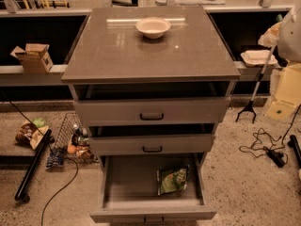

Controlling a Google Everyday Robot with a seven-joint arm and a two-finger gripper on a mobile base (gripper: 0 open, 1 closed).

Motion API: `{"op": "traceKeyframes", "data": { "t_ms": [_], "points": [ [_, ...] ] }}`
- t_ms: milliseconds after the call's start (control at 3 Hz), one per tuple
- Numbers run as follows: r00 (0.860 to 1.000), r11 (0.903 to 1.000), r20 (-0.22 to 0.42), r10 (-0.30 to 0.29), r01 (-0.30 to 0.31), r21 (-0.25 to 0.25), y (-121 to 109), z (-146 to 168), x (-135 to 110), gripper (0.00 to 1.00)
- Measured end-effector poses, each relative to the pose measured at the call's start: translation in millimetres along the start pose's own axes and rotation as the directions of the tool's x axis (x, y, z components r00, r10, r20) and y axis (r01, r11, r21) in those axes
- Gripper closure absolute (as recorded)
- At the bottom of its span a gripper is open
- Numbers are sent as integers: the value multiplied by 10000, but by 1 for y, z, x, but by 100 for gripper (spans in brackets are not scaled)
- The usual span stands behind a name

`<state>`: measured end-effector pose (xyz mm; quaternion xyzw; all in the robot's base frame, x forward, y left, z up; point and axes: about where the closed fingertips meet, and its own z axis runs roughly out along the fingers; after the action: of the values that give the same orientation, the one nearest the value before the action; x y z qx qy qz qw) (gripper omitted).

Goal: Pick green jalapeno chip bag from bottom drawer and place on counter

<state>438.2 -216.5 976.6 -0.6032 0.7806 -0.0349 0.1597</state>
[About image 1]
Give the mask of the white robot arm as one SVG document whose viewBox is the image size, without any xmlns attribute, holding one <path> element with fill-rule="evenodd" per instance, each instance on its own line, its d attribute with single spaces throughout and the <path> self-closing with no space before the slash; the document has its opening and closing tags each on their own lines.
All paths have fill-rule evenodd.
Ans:
<svg viewBox="0 0 301 226">
<path fill-rule="evenodd" d="M 295 5 L 284 17 L 278 34 L 278 54 L 289 63 L 279 73 L 274 97 L 265 115 L 285 120 L 301 105 L 301 8 Z"/>
</svg>

